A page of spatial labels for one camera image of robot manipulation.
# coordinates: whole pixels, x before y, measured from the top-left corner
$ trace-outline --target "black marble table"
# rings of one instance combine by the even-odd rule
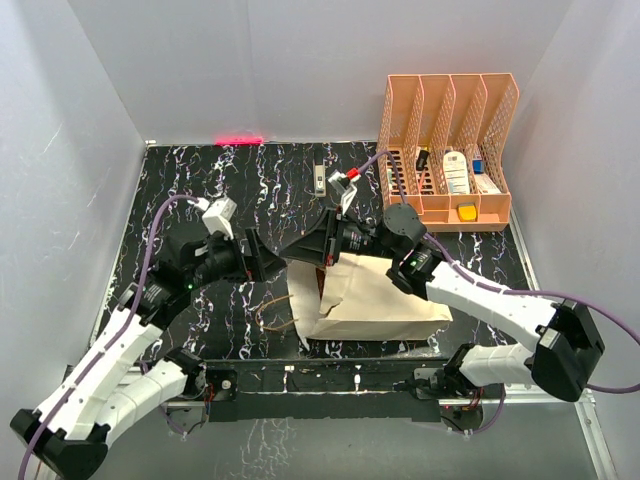
[[[259,146],[168,146],[150,148],[122,243],[102,324],[108,320],[117,298],[140,274],[147,236],[160,204],[175,193],[215,199],[228,195],[238,208],[234,229],[257,226],[261,238],[275,252],[298,238],[318,217],[325,202],[335,204],[335,192],[325,199],[313,194],[313,150],[316,144],[267,144]],[[327,173],[346,172],[375,153],[375,143],[323,144]],[[378,173],[369,171],[358,183],[353,212],[363,221],[375,221],[382,212]],[[163,221],[167,228],[198,221],[197,211],[186,202],[173,206]],[[510,229],[501,233],[449,233],[438,238],[462,263],[482,275],[512,288],[526,288],[526,277]],[[162,233],[156,250],[162,245]],[[261,304],[287,294],[286,271],[272,281],[232,285],[218,282],[203,289],[192,306],[178,316],[169,330],[144,355],[161,358],[183,346],[205,360],[248,358],[375,358],[423,356],[448,358],[461,343],[506,343],[501,333],[462,312],[427,341],[338,342],[311,341],[306,351],[291,326],[283,333],[263,331],[254,320]],[[287,302],[265,311],[265,324],[291,319]]]

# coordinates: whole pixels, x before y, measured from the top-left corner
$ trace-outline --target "gray floor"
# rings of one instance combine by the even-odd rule
[[[182,442],[152,413],[115,443],[94,478],[597,478],[572,404],[507,404],[493,428],[469,440],[440,428],[392,419],[255,420],[208,424]]]

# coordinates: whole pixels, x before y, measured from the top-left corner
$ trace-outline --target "beige paper bag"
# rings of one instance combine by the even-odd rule
[[[342,254],[327,269],[321,300],[315,266],[291,262],[287,283],[298,335],[303,341],[425,340],[446,327],[449,308],[402,293],[385,275],[390,266],[388,259]]]

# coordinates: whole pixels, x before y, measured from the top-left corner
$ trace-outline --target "white wall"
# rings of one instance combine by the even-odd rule
[[[69,0],[145,139],[378,137],[386,75],[524,87],[570,0]]]
[[[24,453],[11,417],[86,348],[143,145],[67,2],[0,2],[2,478]]]
[[[592,298],[640,330],[640,4],[576,1],[521,97],[507,180],[545,288]],[[597,318],[605,357],[593,382],[640,381],[638,346]],[[597,395],[623,479],[640,471],[640,393]]]

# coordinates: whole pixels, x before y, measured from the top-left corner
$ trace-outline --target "gray panel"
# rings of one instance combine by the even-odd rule
[[[541,287],[591,298],[636,331],[638,12],[633,0],[575,2],[521,98],[504,160]],[[637,383],[637,345],[597,323],[607,350],[593,383]],[[618,474],[636,480],[640,396],[596,399]]]
[[[389,73],[510,71],[570,0],[70,0],[145,139],[378,136]]]
[[[151,413],[113,446],[96,480],[595,479],[572,404],[507,405],[465,441],[408,420],[208,424],[186,442]]]
[[[0,2],[2,478],[24,453],[11,417],[87,345],[142,151],[67,2]]]

